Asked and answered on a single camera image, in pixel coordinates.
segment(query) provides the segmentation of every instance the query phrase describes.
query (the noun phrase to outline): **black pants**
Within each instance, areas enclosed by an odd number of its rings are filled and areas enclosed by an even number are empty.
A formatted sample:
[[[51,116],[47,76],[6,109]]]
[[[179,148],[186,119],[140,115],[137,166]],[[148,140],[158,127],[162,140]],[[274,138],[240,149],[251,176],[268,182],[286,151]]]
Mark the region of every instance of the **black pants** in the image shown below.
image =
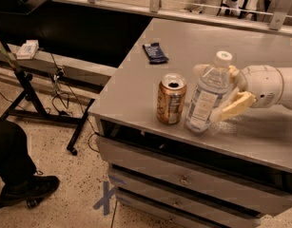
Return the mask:
[[[17,124],[0,121],[0,177],[7,185],[27,181],[36,171],[27,149],[27,136]]]

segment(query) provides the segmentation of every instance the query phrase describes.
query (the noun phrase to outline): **stand base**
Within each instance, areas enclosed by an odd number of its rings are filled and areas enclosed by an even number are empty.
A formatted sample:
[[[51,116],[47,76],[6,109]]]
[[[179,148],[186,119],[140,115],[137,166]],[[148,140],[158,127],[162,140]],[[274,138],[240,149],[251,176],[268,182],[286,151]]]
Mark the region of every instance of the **stand base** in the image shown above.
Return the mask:
[[[59,116],[59,115],[50,115],[50,114],[45,114],[42,115],[41,113],[38,112],[32,112],[32,111],[26,111],[26,110],[17,110],[15,107],[17,107],[20,102],[26,98],[28,93],[23,90],[22,93],[17,97],[17,99],[10,105],[10,107],[4,112],[4,114],[0,117],[0,120],[5,120],[8,116],[16,116],[16,117],[23,117],[23,118],[32,118],[32,119],[38,119],[38,120],[43,120],[43,121],[49,121],[49,122],[54,122],[54,123],[59,123],[59,124],[73,124],[76,125],[76,129],[69,141],[67,150],[74,156],[77,155],[77,150],[74,148],[74,145],[81,133],[81,130],[88,118],[88,109],[90,106],[93,104],[95,101],[94,99],[91,99],[88,103],[88,107],[85,110],[82,118],[73,118],[73,117],[68,117],[68,116]]]

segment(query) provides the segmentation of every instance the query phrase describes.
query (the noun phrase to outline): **plastic water bottle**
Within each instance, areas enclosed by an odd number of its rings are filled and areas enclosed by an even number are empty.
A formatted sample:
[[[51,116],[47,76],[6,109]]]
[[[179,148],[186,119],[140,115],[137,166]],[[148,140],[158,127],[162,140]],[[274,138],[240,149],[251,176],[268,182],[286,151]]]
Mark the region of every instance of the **plastic water bottle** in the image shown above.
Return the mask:
[[[196,66],[204,68],[204,71],[198,78],[185,119],[185,125],[193,132],[202,133],[209,128],[212,109],[219,106],[229,89],[228,67],[231,60],[229,52],[218,51],[212,65]]]

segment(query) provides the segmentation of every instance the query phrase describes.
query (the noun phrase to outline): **drawer knob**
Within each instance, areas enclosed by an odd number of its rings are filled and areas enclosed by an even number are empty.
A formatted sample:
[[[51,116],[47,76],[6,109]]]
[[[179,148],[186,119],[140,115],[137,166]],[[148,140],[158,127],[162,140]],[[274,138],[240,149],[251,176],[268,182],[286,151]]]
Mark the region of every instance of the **drawer knob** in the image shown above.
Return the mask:
[[[186,176],[183,176],[181,179],[180,179],[180,183],[182,185],[189,185],[190,182],[187,180],[187,177]]]
[[[179,208],[180,207],[180,204],[178,203],[178,201],[176,201],[176,202],[173,203],[173,207],[174,208]]]

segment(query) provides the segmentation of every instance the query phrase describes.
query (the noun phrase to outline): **bottle label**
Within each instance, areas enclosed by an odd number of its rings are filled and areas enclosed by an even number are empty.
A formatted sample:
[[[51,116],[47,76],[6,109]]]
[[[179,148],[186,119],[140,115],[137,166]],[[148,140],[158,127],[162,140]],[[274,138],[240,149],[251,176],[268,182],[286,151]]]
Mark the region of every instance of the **bottle label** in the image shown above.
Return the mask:
[[[197,90],[195,95],[195,107],[190,108],[191,124],[195,127],[202,128],[207,121],[211,110],[218,98],[217,94],[208,93],[204,90]]]

